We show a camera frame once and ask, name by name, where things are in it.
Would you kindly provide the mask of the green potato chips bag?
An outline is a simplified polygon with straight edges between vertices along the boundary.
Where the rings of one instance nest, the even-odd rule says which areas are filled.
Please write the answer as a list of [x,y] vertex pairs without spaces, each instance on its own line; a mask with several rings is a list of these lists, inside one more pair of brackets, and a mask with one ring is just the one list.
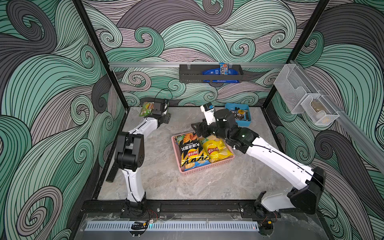
[[144,102],[143,106],[141,108],[140,117],[148,117],[152,114],[152,111],[154,109],[154,102]]

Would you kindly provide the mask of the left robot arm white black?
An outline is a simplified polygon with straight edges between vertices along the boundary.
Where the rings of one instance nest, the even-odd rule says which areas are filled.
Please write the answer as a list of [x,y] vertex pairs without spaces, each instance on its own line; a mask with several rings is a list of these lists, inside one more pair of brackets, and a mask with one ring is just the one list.
[[138,126],[118,134],[114,157],[126,182],[128,210],[143,212],[145,209],[146,192],[141,178],[141,166],[145,160],[145,138],[161,124],[169,123],[171,114],[168,113],[168,107],[169,100],[155,99],[151,113],[143,117]]

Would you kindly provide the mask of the yellow potato chips bag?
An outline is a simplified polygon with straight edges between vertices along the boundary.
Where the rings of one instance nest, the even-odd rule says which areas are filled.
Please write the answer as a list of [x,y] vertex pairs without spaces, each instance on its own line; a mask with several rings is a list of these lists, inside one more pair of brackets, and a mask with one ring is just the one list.
[[211,164],[232,158],[234,156],[232,151],[227,147],[226,143],[220,138],[210,135],[207,138],[200,138],[199,141],[205,152],[209,155],[209,161]]

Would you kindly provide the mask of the pink plastic basket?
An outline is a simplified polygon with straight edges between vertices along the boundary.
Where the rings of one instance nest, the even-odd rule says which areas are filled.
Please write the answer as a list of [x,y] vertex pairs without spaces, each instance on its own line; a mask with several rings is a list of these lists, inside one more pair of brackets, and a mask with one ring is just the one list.
[[217,167],[219,165],[228,164],[228,163],[230,163],[235,158],[235,156],[232,156],[232,157],[229,157],[229,158],[227,158],[225,160],[222,160],[222,161],[219,161],[219,162],[216,162],[216,163],[213,163],[213,164],[208,164],[208,165],[204,165],[204,166],[201,166],[201,167],[192,168],[191,170],[185,170],[185,167],[181,167],[180,166],[180,163],[181,163],[181,153],[180,153],[179,147],[177,147],[177,142],[176,142],[175,137],[176,136],[172,136],[171,137],[172,144],[173,144],[174,153],[175,153],[175,157],[176,157],[176,162],[178,164],[179,172],[183,176],[186,176],[186,175],[189,175],[189,174],[192,174],[192,173],[196,173],[196,172],[199,172],[199,171],[202,171],[202,170],[206,170],[206,169],[209,169],[209,168]]

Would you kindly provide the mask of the black potato chips bag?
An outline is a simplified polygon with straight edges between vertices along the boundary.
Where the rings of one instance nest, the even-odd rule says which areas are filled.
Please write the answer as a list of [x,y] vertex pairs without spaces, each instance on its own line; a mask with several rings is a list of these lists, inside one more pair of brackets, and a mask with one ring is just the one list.
[[210,160],[195,132],[177,135],[175,139],[181,153],[181,167],[191,162]]

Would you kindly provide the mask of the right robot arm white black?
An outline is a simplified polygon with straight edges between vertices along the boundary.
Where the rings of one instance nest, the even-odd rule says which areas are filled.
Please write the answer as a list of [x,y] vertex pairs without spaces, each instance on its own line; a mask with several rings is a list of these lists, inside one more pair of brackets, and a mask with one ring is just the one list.
[[256,132],[239,127],[228,109],[216,111],[211,103],[200,107],[204,120],[192,124],[199,137],[213,135],[234,150],[249,155],[273,169],[292,186],[277,193],[262,192],[255,208],[262,215],[284,209],[298,209],[306,214],[316,213],[325,189],[326,174],[319,167],[304,165],[274,148]]

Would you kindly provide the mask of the blue potato chips bag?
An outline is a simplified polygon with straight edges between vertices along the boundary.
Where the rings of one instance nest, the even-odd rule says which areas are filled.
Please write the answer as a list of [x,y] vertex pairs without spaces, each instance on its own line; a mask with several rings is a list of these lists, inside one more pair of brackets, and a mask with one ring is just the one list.
[[210,163],[209,160],[203,160],[203,161],[191,162],[191,163],[185,164],[185,166],[184,166],[184,172],[189,171],[189,170],[192,170],[192,169],[195,169],[195,168],[199,168],[199,167],[207,166],[207,165],[210,165],[210,164],[211,164],[211,163]]

